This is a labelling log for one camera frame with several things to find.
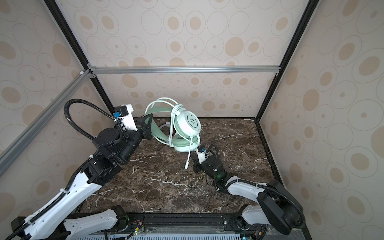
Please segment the green headphones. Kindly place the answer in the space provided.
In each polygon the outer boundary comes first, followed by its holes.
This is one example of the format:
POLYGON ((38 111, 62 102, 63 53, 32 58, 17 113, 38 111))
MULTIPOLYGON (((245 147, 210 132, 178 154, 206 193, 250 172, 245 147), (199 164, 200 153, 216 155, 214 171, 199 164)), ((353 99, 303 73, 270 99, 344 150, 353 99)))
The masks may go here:
POLYGON ((169 134, 162 132, 155 122, 152 122, 152 136, 160 143, 174 148, 180 153, 188 153, 185 169, 188 168, 191 152, 200 146, 202 129, 198 117, 191 111, 171 98, 159 98, 151 102, 144 115, 154 113, 169 113, 169 134))

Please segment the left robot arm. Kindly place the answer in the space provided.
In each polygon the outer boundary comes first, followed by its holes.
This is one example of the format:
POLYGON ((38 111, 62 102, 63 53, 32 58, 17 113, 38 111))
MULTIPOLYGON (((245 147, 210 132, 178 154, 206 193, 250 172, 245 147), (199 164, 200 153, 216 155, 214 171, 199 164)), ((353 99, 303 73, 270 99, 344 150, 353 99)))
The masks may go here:
POLYGON ((12 221, 13 232, 9 240, 76 240, 88 234, 109 230, 125 218, 121 207, 113 207, 101 214, 80 219, 68 215, 84 200, 109 183, 137 151, 142 140, 152 138, 153 114, 146 113, 134 120, 131 105, 118 106, 112 115, 96 105, 81 99, 71 99, 64 105, 64 115, 69 124, 92 141, 97 148, 70 177, 68 184, 42 208, 25 218, 12 221), (93 137, 79 127, 71 117, 70 107, 84 104, 115 122, 113 128, 102 130, 93 137))

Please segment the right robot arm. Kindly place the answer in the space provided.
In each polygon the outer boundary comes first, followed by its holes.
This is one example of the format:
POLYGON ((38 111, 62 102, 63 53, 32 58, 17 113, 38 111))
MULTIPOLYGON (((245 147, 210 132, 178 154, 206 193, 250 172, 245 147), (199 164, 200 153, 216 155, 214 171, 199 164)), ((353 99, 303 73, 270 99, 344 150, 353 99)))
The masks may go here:
POLYGON ((253 225, 270 225, 279 233, 289 235, 292 229, 305 226, 303 207, 278 181, 255 183, 241 179, 226 172, 217 155, 197 154, 192 160, 194 172, 210 177, 218 193, 257 203, 256 206, 244 205, 236 213, 234 224, 241 230, 249 230, 253 225))

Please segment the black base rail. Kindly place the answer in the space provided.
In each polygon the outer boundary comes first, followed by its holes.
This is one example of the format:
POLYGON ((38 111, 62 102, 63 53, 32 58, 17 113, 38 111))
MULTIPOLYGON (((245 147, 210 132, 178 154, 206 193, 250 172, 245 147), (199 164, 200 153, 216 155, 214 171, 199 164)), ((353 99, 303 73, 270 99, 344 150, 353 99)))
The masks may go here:
POLYGON ((51 240, 309 240, 308 232, 283 235, 266 224, 249 225, 235 213, 71 214, 51 240))

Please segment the horizontal aluminium frame bar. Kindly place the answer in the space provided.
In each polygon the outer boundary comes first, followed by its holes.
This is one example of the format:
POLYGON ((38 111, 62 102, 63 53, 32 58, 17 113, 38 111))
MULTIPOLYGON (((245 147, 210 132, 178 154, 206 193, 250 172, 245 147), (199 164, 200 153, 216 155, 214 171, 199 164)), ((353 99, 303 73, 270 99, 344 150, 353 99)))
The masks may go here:
POLYGON ((184 66, 184 67, 94 67, 94 74, 226 74, 279 73, 279 66, 184 66))

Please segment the left diagonal aluminium frame bar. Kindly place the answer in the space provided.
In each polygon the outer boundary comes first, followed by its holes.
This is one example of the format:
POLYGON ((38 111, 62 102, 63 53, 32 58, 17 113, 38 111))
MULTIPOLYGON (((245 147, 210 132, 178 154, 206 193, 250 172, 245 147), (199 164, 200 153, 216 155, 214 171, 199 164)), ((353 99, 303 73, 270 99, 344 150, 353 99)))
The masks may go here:
POLYGON ((41 132, 48 122, 64 106, 81 84, 91 76, 90 70, 83 70, 58 96, 45 108, 38 117, 11 143, 1 155, 1 175, 3 175, 32 140, 41 132))

